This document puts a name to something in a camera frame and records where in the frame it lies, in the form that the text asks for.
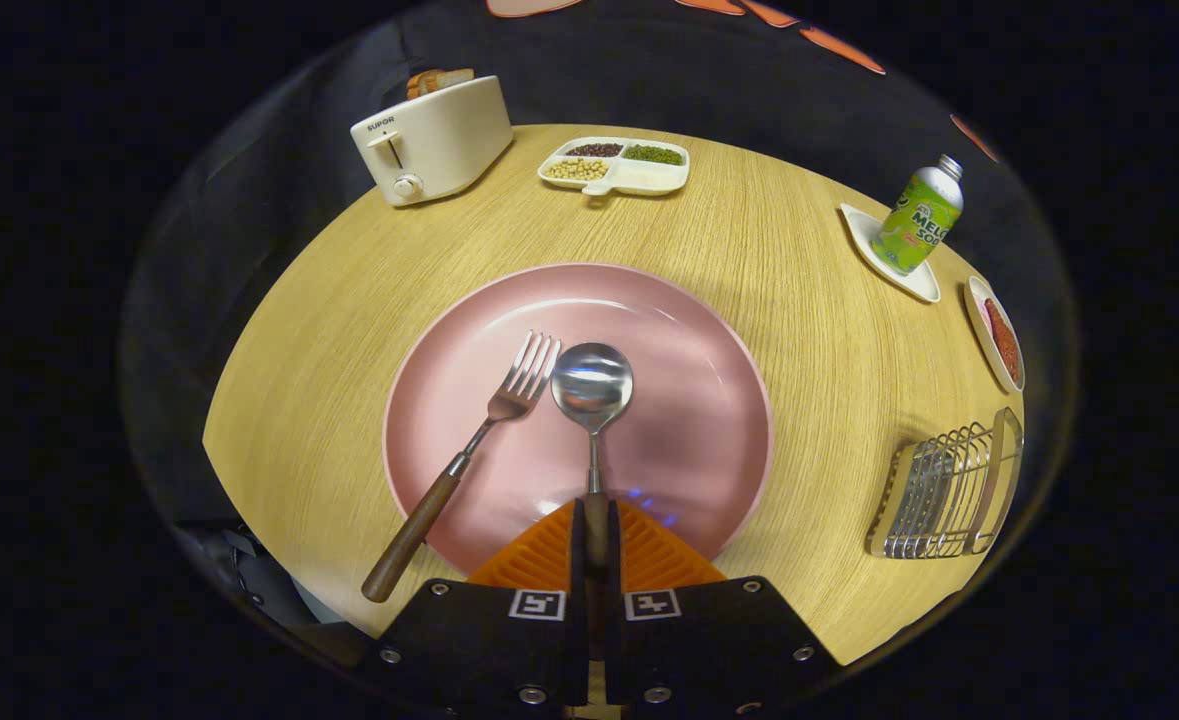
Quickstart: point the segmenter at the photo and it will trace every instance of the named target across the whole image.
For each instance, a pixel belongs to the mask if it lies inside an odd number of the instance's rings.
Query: toaster
[[[495,75],[380,111],[350,128],[380,194],[393,206],[469,187],[513,141]]]

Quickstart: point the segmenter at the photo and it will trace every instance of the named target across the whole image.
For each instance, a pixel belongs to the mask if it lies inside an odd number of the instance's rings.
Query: wooden table surface
[[[679,143],[686,187],[591,202],[535,177],[580,136]],[[905,169],[908,179],[911,169]],[[713,306],[766,378],[771,478],[744,533],[714,561],[762,574],[842,663],[967,583],[983,556],[884,560],[865,534],[897,448],[1010,407],[964,313],[976,270],[931,256],[936,305],[857,256],[841,202],[881,202],[720,143],[604,126],[525,126],[466,192],[391,209],[378,191],[328,225],[256,309],[211,402],[204,445],[256,537],[309,592],[371,635],[427,577],[460,577],[421,547],[391,601],[362,579],[401,524],[382,462],[382,415],[411,343],[453,302],[522,267],[567,260],[661,275]]]

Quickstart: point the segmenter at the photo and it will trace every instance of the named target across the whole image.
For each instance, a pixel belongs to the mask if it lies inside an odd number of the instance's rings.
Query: metal rack
[[[992,429],[971,423],[901,451],[869,534],[869,551],[924,560],[988,550],[1010,510],[1023,451],[1025,429],[1009,407],[993,415]],[[1005,491],[995,514],[993,496],[1000,487]]]

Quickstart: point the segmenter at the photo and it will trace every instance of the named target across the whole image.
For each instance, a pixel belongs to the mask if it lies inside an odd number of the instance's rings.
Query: spoon
[[[585,497],[586,551],[590,564],[607,560],[607,496],[598,442],[602,429],[625,415],[634,396],[634,369],[614,346],[584,342],[569,346],[553,364],[553,399],[562,415],[590,432],[588,493]]]

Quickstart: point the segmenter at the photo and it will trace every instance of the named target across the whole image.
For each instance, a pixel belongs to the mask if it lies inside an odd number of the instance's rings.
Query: toast
[[[472,79],[474,79],[474,68],[449,70],[449,72],[447,70],[426,70],[407,81],[407,100],[415,100],[416,97],[429,95],[430,92],[468,82]]]

